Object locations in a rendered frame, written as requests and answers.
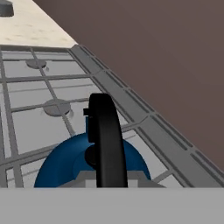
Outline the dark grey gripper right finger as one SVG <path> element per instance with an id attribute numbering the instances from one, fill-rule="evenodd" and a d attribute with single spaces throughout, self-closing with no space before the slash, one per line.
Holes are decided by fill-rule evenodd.
<path id="1" fill-rule="evenodd" d="M 127 171 L 129 188 L 164 188 L 152 180 L 147 179 L 143 171 Z"/>

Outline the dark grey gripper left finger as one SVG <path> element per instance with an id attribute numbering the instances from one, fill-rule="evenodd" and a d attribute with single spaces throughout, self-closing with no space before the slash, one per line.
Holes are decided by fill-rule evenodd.
<path id="1" fill-rule="evenodd" d="M 76 179 L 63 185 L 63 188 L 96 188 L 96 171 L 80 171 Z"/>

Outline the blue kettle with black handle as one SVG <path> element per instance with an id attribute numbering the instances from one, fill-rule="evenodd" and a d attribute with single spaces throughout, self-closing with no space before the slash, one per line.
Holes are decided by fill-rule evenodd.
<path id="1" fill-rule="evenodd" d="M 82 171 L 96 172 L 99 187 L 126 187 L 128 171 L 151 177 L 138 150 L 123 140 L 116 106 L 109 94 L 91 94 L 83 110 L 86 131 L 55 147 L 42 164 L 35 186 L 59 187 Z"/>

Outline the grey stove hob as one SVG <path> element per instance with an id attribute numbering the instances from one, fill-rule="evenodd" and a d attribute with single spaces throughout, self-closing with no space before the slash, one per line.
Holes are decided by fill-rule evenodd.
<path id="1" fill-rule="evenodd" d="M 224 173 L 80 45 L 0 45 L 0 187 L 36 187 L 51 151 L 86 131 L 92 94 L 115 104 L 122 139 L 164 187 L 224 187 Z"/>

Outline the dark grey pot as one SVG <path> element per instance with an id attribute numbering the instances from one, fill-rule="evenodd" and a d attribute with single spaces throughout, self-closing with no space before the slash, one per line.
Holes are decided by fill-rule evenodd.
<path id="1" fill-rule="evenodd" d="M 0 0 L 0 17 L 8 18 L 13 16 L 13 3 L 9 0 Z"/>

